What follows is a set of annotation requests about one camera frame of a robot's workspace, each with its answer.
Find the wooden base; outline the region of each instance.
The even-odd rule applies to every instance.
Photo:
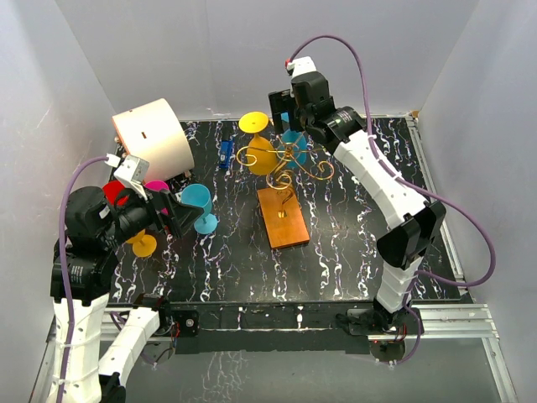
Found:
[[[310,241],[310,234],[305,225],[300,204],[293,195],[284,205],[286,216],[280,217],[282,201],[288,195],[285,191],[271,188],[258,191],[261,213],[267,228],[268,240],[272,249],[287,248]]]

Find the black table surface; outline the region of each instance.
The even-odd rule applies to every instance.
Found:
[[[387,224],[350,171],[324,151],[310,154],[308,169],[317,172],[315,164],[321,160],[329,160],[336,169],[330,181],[311,180],[295,169],[295,189],[310,242],[271,250],[257,198],[257,190],[267,187],[264,176],[255,176],[234,157],[228,171],[218,168],[222,132],[233,133],[234,152],[248,144],[249,135],[238,129],[236,121],[182,124],[196,167],[191,178],[179,176],[169,184],[174,192],[194,182],[207,186],[218,227],[205,236],[192,228],[182,239],[152,233],[158,246],[146,259],[136,258],[131,245],[124,244],[117,252],[120,265],[112,281],[112,303],[132,302],[142,292],[166,295],[172,302],[374,298],[383,267],[375,244],[387,232]],[[380,149],[403,177],[425,187],[405,119],[377,118],[373,129]],[[263,135],[277,144],[272,127]],[[453,280],[441,237],[429,248],[422,267]],[[420,277],[413,297],[458,299],[460,295],[456,287]]]

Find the white cylindrical container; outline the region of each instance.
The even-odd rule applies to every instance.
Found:
[[[194,168],[194,159],[179,120],[165,99],[112,117],[128,154],[149,162],[145,181],[166,181]]]

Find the blue marker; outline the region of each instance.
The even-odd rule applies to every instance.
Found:
[[[220,169],[227,170],[229,168],[229,160],[232,157],[233,137],[229,134],[229,130],[222,130],[222,141],[220,142]]]

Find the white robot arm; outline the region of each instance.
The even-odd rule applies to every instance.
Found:
[[[116,167],[119,163],[114,155],[94,162],[98,160]],[[127,198],[123,206],[109,202],[96,186],[68,194],[63,211],[67,231],[60,236],[68,237],[71,245],[65,249],[62,263],[60,240],[56,244],[50,283],[57,336],[48,403],[124,402],[124,385],[143,346],[159,328],[169,328],[169,304],[164,298],[141,295],[119,336],[99,360],[102,315],[119,264],[117,247],[148,227],[180,238],[203,213],[199,207],[176,201],[167,190],[144,189],[142,180],[148,166],[147,161],[132,155],[118,166],[115,176],[127,187],[117,197]]]
[[[281,114],[287,113],[291,130],[308,133],[356,176],[388,224],[388,234],[377,242],[384,263],[382,283],[373,302],[377,325],[387,330],[398,314],[405,312],[415,271],[439,233],[446,209],[399,184],[395,178],[400,173],[379,151],[379,159],[395,176],[386,172],[370,150],[363,120],[351,107],[335,107],[328,81],[310,57],[292,60],[286,68],[291,76],[290,90],[268,95],[276,133],[284,131]]]

